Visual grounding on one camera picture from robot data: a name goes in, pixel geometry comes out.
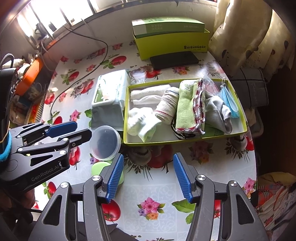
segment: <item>clear plastic container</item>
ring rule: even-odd
[[[110,161],[119,152],[121,138],[119,133],[110,126],[97,128],[89,141],[92,155],[101,161]]]

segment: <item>beige curtain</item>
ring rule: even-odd
[[[261,68],[269,81],[284,65],[291,68],[295,42],[263,0],[219,0],[209,52],[229,76],[241,66]]]

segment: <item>green towel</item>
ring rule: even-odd
[[[202,79],[183,80],[179,88],[177,133],[204,134],[205,93]]]

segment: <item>table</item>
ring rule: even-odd
[[[49,123],[76,121],[78,130],[89,127],[91,120],[91,101],[96,79],[111,71],[126,69],[131,84],[144,82],[198,78],[205,74],[211,78],[227,77],[210,53],[196,53],[200,60],[197,65],[181,66],[156,71],[150,61],[141,61],[134,41],[109,47],[102,66],[72,88],[68,86],[92,71],[102,60],[106,48],[100,49],[86,58],[70,60],[62,57],[52,77],[45,100],[42,119]],[[54,117],[50,117],[53,106]],[[153,147],[126,147],[121,152],[125,157],[125,181],[118,188],[114,202],[104,211],[108,215],[107,224],[112,221],[118,228],[140,241],[186,239],[191,223],[194,204],[189,204],[182,195],[178,184],[172,157],[181,152],[188,164],[193,165],[200,174],[213,181],[227,183],[236,180],[250,197],[256,189],[256,162],[254,146],[250,133],[230,139],[201,141],[176,145]],[[96,160],[90,154],[88,143],[71,150],[71,167],[43,185],[35,188],[37,205],[42,210],[60,183],[85,182],[91,177],[91,167]],[[142,202],[152,202],[157,213],[145,214]],[[79,220],[83,220],[82,204],[79,204]],[[220,202],[215,202],[215,219],[212,240],[217,240],[219,231]]]

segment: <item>orange container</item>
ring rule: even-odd
[[[16,95],[23,96],[26,91],[30,88],[37,75],[43,67],[43,62],[40,58],[36,58],[33,64],[25,73],[23,79],[19,82],[16,88]]]

